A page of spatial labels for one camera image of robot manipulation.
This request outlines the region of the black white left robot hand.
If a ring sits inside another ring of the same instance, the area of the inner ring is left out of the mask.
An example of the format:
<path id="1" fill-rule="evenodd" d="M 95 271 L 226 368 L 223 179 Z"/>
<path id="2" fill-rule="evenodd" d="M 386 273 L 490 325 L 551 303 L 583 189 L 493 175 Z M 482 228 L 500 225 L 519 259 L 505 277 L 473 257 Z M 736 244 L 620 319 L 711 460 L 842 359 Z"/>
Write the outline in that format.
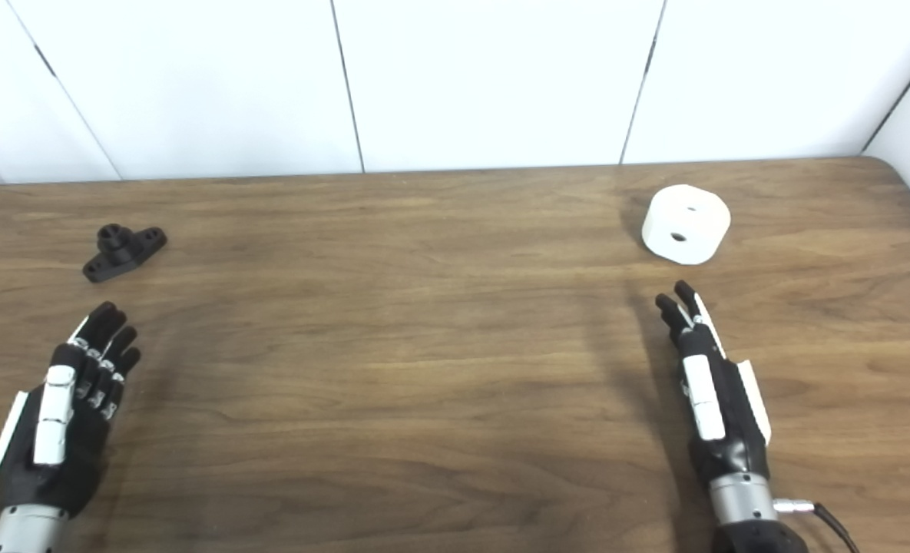
<path id="1" fill-rule="evenodd" d="M 17 393 L 0 438 L 1 512 L 44 506 L 73 518 L 92 501 L 137 336 L 124 311 L 101 303 L 55 347 L 41 384 Z"/>

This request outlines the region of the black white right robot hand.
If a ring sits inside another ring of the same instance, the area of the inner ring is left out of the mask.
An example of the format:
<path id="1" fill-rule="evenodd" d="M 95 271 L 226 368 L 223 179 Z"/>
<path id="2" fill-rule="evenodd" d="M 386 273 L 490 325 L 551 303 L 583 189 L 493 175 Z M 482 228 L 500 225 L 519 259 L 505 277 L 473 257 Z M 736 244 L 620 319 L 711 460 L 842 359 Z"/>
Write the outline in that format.
<path id="1" fill-rule="evenodd" d="M 752 362 L 731 360 L 692 286 L 679 280 L 673 292 L 657 295 L 655 305 L 678 353 L 680 388 L 693 420 L 687 446 L 693 470 L 705 485 L 740 473 L 769 479 L 772 430 Z"/>

